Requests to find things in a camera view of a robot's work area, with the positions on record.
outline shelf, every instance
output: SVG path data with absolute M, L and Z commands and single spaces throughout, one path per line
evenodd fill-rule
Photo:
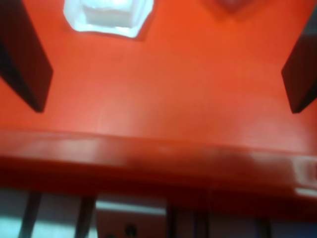
M 229 14 L 158 0 L 136 40 L 73 31 L 62 0 L 24 2 L 54 75 L 42 114 L 0 81 L 2 167 L 124 168 L 125 178 L 203 187 L 217 178 L 274 194 L 300 184 L 291 161 L 317 155 L 317 103 L 293 115 L 281 70 L 316 1 Z

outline red surface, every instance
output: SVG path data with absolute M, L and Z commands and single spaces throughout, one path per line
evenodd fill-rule
M 281 77 L 315 0 L 263 0 L 235 15 L 157 0 L 139 41 L 74 32 L 62 0 L 24 2 L 54 77 L 43 114 L 0 81 L 4 171 L 288 197 L 316 187 L 317 103 L 291 114 Z

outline black knob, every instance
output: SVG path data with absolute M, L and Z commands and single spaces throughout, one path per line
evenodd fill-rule
M 106 235 L 106 238 L 116 238 L 116 236 L 114 234 L 108 234 Z
M 128 224 L 124 231 L 129 238 L 136 238 L 138 235 L 137 227 L 134 224 Z

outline orange-red panel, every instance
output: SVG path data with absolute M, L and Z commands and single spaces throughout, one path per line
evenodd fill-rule
M 315 0 L 259 0 L 236 14 L 157 0 L 138 40 L 73 31 L 62 0 L 24 2 L 54 76 L 43 114 L 0 80 L 5 171 L 207 189 L 201 197 L 316 188 L 317 103 L 291 114 L 281 77 Z

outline white square object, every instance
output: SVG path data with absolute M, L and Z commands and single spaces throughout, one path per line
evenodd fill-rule
M 64 15 L 76 31 L 136 37 L 154 0 L 65 0 Z

